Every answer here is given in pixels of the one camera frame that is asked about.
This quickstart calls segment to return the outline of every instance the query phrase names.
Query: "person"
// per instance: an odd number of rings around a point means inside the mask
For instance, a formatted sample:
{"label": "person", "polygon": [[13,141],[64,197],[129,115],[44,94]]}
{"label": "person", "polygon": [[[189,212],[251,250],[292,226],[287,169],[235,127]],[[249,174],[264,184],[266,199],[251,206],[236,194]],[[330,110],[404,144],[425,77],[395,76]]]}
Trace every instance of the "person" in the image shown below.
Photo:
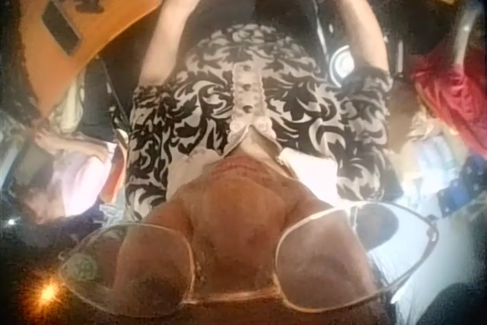
{"label": "person", "polygon": [[[356,66],[337,88],[287,27],[250,15],[209,32],[212,22],[199,27],[200,2],[165,0],[133,95],[126,218],[140,225],[108,235],[126,235],[114,260],[95,266],[74,254],[63,267],[81,286],[103,277],[114,296],[87,299],[92,285],[74,292],[113,314],[164,323],[394,322],[374,297],[374,271],[346,214],[309,222],[344,199],[388,194],[392,81],[373,11],[366,0],[336,0]],[[266,10],[257,3],[251,14]],[[186,24],[205,37],[183,34]],[[100,245],[100,255],[110,251]],[[313,260],[300,262],[306,255]],[[287,301],[275,296],[276,276]],[[193,296],[186,306],[181,283]]]}
{"label": "person", "polygon": [[105,188],[124,151],[110,114],[112,99],[106,79],[103,60],[90,62],[84,73],[83,114],[76,132],[55,132],[49,124],[34,133],[33,141],[53,158],[28,187],[18,189],[30,222],[62,221],[84,214],[100,199],[110,201]]}
{"label": "person", "polygon": [[47,130],[38,131],[34,141],[53,161],[35,174],[21,194],[25,216],[44,225],[86,212],[96,203],[110,175],[116,144]]}

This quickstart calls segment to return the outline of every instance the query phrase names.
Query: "damask print blouse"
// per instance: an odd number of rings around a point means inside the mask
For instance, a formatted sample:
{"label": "damask print blouse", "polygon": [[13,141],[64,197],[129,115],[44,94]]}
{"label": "damask print blouse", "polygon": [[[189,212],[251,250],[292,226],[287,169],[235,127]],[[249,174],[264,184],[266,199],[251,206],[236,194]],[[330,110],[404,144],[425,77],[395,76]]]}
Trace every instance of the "damask print blouse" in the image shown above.
{"label": "damask print blouse", "polygon": [[201,151],[223,158],[249,126],[282,149],[335,161],[342,198],[389,200],[396,189],[385,155],[391,78],[360,69],[338,88],[319,75],[292,38],[247,24],[199,42],[165,84],[138,87],[130,116],[129,217],[141,220],[166,201],[178,161]]}

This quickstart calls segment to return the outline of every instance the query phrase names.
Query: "red fabric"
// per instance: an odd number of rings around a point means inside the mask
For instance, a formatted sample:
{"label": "red fabric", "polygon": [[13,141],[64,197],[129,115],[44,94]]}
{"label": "red fabric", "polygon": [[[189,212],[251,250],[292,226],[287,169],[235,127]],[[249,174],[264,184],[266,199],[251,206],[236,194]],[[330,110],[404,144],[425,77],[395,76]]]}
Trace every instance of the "red fabric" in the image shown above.
{"label": "red fabric", "polygon": [[456,129],[473,151],[487,155],[485,53],[469,50],[464,69],[445,66],[442,45],[416,60],[412,80],[435,115]]}

